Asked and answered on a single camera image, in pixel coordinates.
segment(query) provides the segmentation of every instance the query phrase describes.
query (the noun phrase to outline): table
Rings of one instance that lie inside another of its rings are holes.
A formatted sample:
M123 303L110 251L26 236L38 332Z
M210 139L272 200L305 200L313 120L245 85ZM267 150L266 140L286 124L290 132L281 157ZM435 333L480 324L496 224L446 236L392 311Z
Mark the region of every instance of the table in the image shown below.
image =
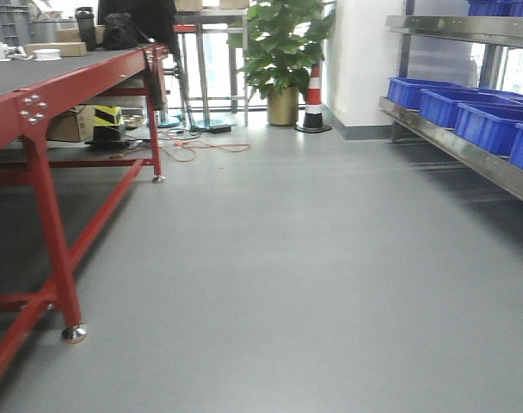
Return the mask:
M233 23L237 20L242 22L240 28L204 28L205 25ZM199 60L200 72L200 92L202 94L202 112L204 115L204 124L206 127L210 126L210 108L208 101L208 82L206 79L206 61L204 55L204 41L203 35L209 33L228 33L241 34L243 36L243 63L246 65L246 58L248 55L248 17L246 9L203 9L192 11L179 11L175 16L175 21L179 25L194 25L194 34L196 37L196 49ZM235 55L233 48L230 47L229 70L231 80L231 96L228 99L235 101L236 99L244 99L244 125L248 125L248 89L246 87L246 75L244 75L244 92L243 96L237 93L237 65L235 63Z
M91 52L52 62L11 61L0 63L0 149L20 139L25 163L0 164L0 185L30 185L38 204L52 273L36 293L0 294L0 312L18 312L0 340L0 379L29 331L44 311L63 313L66 328L62 337L69 343L87 336L77 297L73 271L93 243L126 191L144 166L154 169L153 182L163 182L151 89L147 80L163 85L163 45L138 49ZM143 86L122 89L119 84L140 75ZM145 96L150 125L151 154L134 159L95 159L50 162L46 130L49 120L98 96ZM52 168L126 166L129 169L115 186L77 241L68 246L53 186Z

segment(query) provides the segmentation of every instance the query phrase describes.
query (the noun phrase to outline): gray baseboard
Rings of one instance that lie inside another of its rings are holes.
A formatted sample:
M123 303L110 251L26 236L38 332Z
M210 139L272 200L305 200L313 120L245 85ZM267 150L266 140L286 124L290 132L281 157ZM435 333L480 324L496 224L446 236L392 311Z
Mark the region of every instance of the gray baseboard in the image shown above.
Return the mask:
M390 139L391 125L344 126L328 108L323 109L325 123L331 125L344 140Z

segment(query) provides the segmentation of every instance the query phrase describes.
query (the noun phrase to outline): black bag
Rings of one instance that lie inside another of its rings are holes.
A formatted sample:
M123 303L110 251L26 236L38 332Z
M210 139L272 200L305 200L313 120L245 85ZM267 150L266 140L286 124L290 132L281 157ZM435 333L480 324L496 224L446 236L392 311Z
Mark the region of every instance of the black bag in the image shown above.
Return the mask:
M131 49L138 45L137 31L129 13L112 13L106 18L102 46L108 50Z

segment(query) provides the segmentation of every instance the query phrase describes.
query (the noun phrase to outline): green plant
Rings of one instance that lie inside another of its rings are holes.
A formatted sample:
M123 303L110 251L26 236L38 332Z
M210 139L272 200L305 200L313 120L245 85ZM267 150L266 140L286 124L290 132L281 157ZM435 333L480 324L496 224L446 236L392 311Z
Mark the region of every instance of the green plant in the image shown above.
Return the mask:
M324 59L321 42L334 21L334 10L323 16L325 5L319 0L255 0L249 7L248 58L241 71L251 96L258 91L264 99L272 87L282 93L297 86L305 97L308 70ZM242 46L240 35L230 36L229 42Z

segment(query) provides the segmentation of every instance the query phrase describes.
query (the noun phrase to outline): black thermos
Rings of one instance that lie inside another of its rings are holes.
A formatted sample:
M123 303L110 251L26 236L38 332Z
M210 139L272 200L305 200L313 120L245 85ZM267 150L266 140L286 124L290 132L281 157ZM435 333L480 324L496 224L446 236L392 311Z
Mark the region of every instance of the black thermos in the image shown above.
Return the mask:
M86 44L88 52L94 51L97 47L97 41L95 40L95 25L93 24L93 8L78 7L75 17L78 22L80 39Z

